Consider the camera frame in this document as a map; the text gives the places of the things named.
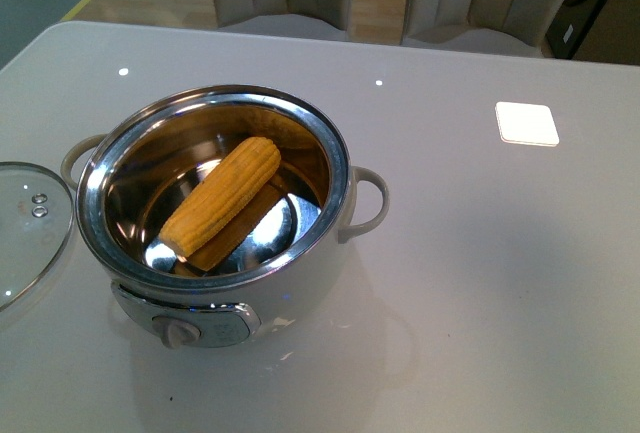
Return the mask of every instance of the glossy table surface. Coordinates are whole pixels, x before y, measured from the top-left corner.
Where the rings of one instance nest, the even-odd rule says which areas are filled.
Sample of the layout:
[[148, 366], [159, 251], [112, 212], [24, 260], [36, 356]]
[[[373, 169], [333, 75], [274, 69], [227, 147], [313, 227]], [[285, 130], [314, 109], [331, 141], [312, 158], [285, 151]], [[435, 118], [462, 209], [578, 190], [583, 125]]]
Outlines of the glossy table surface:
[[[74, 228], [0, 313], [1, 431], [640, 431], [640, 68], [63, 23], [0, 72], [0, 161], [58, 171], [230, 83], [325, 112], [387, 218], [316, 310], [225, 349], [165, 349]], [[548, 106], [559, 144], [502, 141], [499, 101]]]

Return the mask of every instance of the corn on the cob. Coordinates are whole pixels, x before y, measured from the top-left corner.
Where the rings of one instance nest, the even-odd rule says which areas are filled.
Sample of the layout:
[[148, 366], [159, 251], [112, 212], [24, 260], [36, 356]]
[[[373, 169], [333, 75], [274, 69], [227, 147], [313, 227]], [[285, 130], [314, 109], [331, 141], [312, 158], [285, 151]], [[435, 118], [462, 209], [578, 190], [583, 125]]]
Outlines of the corn on the cob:
[[280, 198], [282, 194], [274, 186], [264, 185], [220, 233], [187, 258], [188, 263], [203, 272], [215, 268], [258, 226]]
[[279, 165], [271, 140], [246, 139], [185, 198], [160, 230], [160, 240], [178, 256], [190, 256], [247, 205]]

